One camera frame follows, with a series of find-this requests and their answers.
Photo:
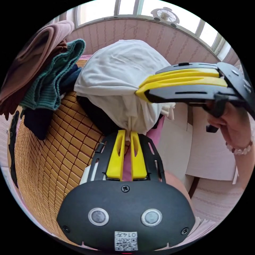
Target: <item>circular sensor lens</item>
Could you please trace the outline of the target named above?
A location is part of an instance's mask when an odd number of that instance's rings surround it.
[[[142,223],[147,227],[154,227],[162,220],[162,213],[157,209],[146,210],[141,217]]]
[[[94,208],[88,213],[89,221],[96,226],[104,226],[109,221],[109,215],[106,210],[102,208]]]

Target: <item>green knit sweater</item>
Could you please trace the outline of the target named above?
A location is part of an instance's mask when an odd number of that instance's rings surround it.
[[[33,110],[37,108],[57,110],[61,103],[59,82],[77,62],[84,49],[85,42],[82,39],[68,42],[67,51],[55,56],[45,70],[39,74],[20,106],[23,109],[28,107]]]

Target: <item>bamboo mat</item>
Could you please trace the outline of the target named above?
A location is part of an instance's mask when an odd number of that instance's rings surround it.
[[[15,144],[20,193],[30,213],[45,229],[71,243],[56,217],[65,196],[79,185],[103,135],[79,106],[74,92],[67,94],[55,111],[45,141],[38,140],[23,121]]]

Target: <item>human hand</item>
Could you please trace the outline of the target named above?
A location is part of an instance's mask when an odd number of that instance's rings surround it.
[[[225,111],[220,118],[208,115],[208,123],[221,130],[225,141],[235,149],[244,149],[251,139],[251,126],[247,111],[244,108],[236,108],[227,102]]]

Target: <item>small fan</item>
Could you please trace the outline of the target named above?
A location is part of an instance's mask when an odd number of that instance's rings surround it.
[[[151,14],[154,18],[158,18],[161,21],[166,21],[174,24],[179,24],[180,20],[176,14],[172,12],[172,9],[163,7],[163,9],[154,9]]]

